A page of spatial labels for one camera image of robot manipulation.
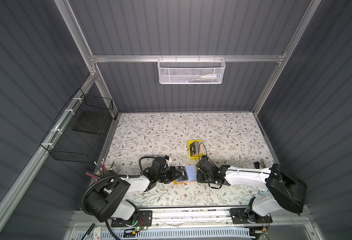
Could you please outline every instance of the gray striped wall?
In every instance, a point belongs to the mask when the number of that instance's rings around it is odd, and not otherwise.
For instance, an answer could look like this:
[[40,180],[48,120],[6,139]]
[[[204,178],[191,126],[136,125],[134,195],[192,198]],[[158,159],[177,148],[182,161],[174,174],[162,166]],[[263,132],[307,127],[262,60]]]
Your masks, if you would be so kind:
[[[0,1],[0,201],[88,75],[53,0]],[[0,239],[62,237],[86,168],[49,158]],[[40,229],[50,233],[32,237]]]
[[[308,0],[70,0],[94,55],[276,55]],[[222,84],[159,83],[154,63],[99,63],[120,112],[252,110],[274,63],[227,63]]]
[[227,63],[222,84],[160,84],[156,63],[98,63],[119,112],[252,110],[276,63]]
[[322,1],[259,118],[326,239],[352,239],[352,1]]

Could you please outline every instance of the aluminum frame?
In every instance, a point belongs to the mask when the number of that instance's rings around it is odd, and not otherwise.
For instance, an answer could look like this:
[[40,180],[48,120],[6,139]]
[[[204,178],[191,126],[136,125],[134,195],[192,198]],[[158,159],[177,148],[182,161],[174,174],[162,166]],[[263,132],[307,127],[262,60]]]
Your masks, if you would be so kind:
[[[91,89],[92,84],[95,82],[96,74],[91,73],[88,78],[85,80],[84,84],[81,86],[81,89],[73,96],[72,101],[65,108],[66,110],[72,109],[75,103],[78,101],[83,93],[87,93]],[[70,114],[69,111],[63,111],[61,116],[58,118],[57,122],[54,124],[53,129],[57,129],[60,124],[64,121],[67,114]],[[50,142],[53,138],[55,132],[50,131],[43,143]],[[13,211],[19,204],[21,198],[24,196],[29,185],[34,180],[35,176],[39,172],[41,166],[43,166],[45,160],[49,156],[49,153],[40,145],[36,150],[35,154],[29,160],[28,164],[24,167],[23,171],[17,177],[16,181],[13,183],[11,188],[8,190],[5,197],[0,202],[0,232],[3,229],[4,225],[7,223],[8,219],[12,215]]]
[[312,17],[314,13],[317,11],[318,6],[320,5],[322,0],[311,0],[309,2],[308,7],[306,8],[303,16],[300,19],[300,22],[298,23],[298,26],[296,27],[295,31],[293,32],[293,35],[291,39],[288,42],[288,45],[285,49],[285,54],[284,54],[284,60],[276,65],[274,68],[271,76],[269,77],[268,82],[266,83],[263,91],[260,94],[259,99],[257,100],[255,107],[253,108],[253,112],[255,115],[258,115],[260,112],[261,108],[263,107],[268,95],[272,91],[272,88],[274,84],[276,83],[277,79],[280,77],[281,73],[284,70],[284,67],[286,66],[288,60],[290,59],[294,49],[296,48],[298,42],[300,41],[301,37],[303,36],[307,26],[309,25],[309,22],[312,20]]
[[264,139],[265,139],[265,144],[266,144],[267,147],[269,148],[269,151],[270,151],[270,153],[271,153],[271,155],[272,155],[273,162],[280,164],[280,161],[278,160],[277,155],[276,155],[276,153],[274,152],[274,149],[273,149],[273,147],[272,147],[272,144],[271,144],[271,142],[269,141],[269,138],[268,138],[268,136],[267,136],[266,133],[265,133],[265,130],[264,130],[264,128],[263,128],[263,125],[261,125],[261,122],[260,122],[260,120],[258,119],[257,115],[256,115],[256,114],[253,114],[253,115],[255,116],[255,120],[256,120],[256,122],[257,122],[257,124],[258,124],[258,126],[259,126],[259,128],[260,128],[260,130],[261,130],[261,133],[263,134],[263,137],[264,137]]
[[92,55],[93,63],[156,63],[161,61],[213,61],[213,59],[224,58],[227,63],[251,63],[251,62],[275,62],[280,63],[284,60],[284,55],[213,55],[213,56],[137,56],[137,55]]
[[[140,209],[153,211],[152,226],[150,229],[262,226],[261,223],[233,224],[229,210],[235,207],[246,208],[246,206],[240,205],[216,207],[140,207]],[[270,225],[305,225],[312,240],[323,240],[313,216],[306,205],[300,217],[287,210],[280,210],[273,213],[272,218],[273,223]],[[92,223],[95,223],[95,227],[102,227],[103,230],[106,229],[105,223],[100,223],[94,216],[87,215],[81,210],[74,211],[64,240],[75,239],[78,231],[87,230]]]
[[[76,19],[75,13],[73,12],[71,5],[69,4],[69,1],[68,0],[55,0],[55,4],[56,4],[61,16],[63,17],[64,22],[67,25],[68,30],[71,33],[72,38],[75,41],[77,48],[79,49],[79,51],[83,57],[83,60],[88,67],[88,70],[90,72],[96,71],[97,75],[99,76],[99,78],[95,81],[95,83],[101,93],[101,96],[103,98],[112,99],[112,96],[111,96],[111,94],[108,90],[108,87],[106,86],[106,83],[104,81],[104,78],[100,72],[100,69],[98,68],[97,64],[93,63],[90,59],[90,57],[92,55],[92,51],[87,43],[87,40],[85,39],[83,31],[80,28],[80,25]],[[113,109],[114,109],[114,111],[113,111],[114,116],[116,116],[118,110],[116,108],[114,101],[113,101]]]

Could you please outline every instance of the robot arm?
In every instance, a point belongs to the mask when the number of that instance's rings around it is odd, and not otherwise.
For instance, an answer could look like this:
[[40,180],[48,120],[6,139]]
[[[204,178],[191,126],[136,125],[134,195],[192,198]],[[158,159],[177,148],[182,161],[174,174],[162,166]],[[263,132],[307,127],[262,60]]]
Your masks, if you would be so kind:
[[121,218],[127,225],[132,225],[138,218],[139,209],[129,200],[124,199],[130,192],[144,192],[156,186],[157,182],[168,184],[180,176],[174,166],[169,167],[169,157],[153,158],[152,166],[142,171],[142,175],[123,177],[109,170],[103,177],[87,190],[82,199],[85,213],[95,216],[100,222],[109,218]]
[[[303,211],[306,184],[279,164],[264,169],[243,169],[229,165],[217,167],[207,156],[202,156],[196,166],[197,181],[208,183],[211,188],[242,184],[267,190],[266,194],[258,194],[250,199],[245,218],[252,222],[259,222],[269,213],[281,209],[297,214]],[[96,216],[100,222],[121,218],[127,225],[132,225],[137,221],[139,209],[124,199],[125,194],[148,191],[157,182],[168,184],[177,179],[180,173],[174,166],[169,167],[165,158],[157,157],[141,176],[114,176],[117,174],[113,170],[108,171],[99,183],[87,190],[82,199],[82,209]]]
[[215,166],[207,156],[198,162],[198,182],[222,185],[250,185],[268,192],[258,194],[250,199],[246,210],[248,218],[253,222],[271,212],[286,209],[297,214],[302,213],[307,185],[280,164],[271,168],[244,169],[229,165]]

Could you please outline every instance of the flexible conduit hose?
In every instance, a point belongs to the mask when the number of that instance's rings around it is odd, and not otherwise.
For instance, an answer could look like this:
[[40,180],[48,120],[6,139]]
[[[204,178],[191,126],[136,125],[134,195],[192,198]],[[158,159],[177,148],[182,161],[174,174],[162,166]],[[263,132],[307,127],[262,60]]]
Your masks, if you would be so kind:
[[95,185],[97,185],[98,183],[100,183],[102,181],[109,180],[109,179],[116,178],[116,177],[127,177],[127,176],[128,177],[141,177],[144,174],[143,166],[141,165],[141,160],[143,160],[144,158],[155,159],[155,157],[151,157],[151,156],[145,156],[145,157],[142,157],[139,159],[140,175],[122,175],[122,174],[109,175],[109,176],[105,176],[105,177],[100,178],[99,180],[95,181],[92,185],[90,185],[90,187],[85,191],[85,193],[83,194],[83,197],[81,199],[81,209],[83,210],[83,212],[88,215],[93,216],[93,214],[90,211],[88,211],[87,207],[85,206],[85,198],[93,190],[93,187]]
[[112,235],[112,237],[114,237],[116,240],[120,240],[113,232],[111,229],[111,226],[109,226],[108,221],[105,221],[106,224],[106,228],[108,228],[109,233]]

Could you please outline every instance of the red wire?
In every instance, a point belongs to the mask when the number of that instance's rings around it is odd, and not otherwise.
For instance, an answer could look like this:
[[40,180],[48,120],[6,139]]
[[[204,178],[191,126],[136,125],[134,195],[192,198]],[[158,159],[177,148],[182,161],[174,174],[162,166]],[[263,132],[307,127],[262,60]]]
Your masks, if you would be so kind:
[[148,223],[148,227],[149,227],[149,226],[150,226],[150,222],[148,222],[148,220],[146,220],[145,218],[144,218],[144,220],[145,220],[145,221],[147,221],[147,223]]
[[141,229],[143,228],[143,220],[140,218],[140,220],[141,220],[141,227],[140,227],[140,230],[139,230],[139,232],[141,231]]

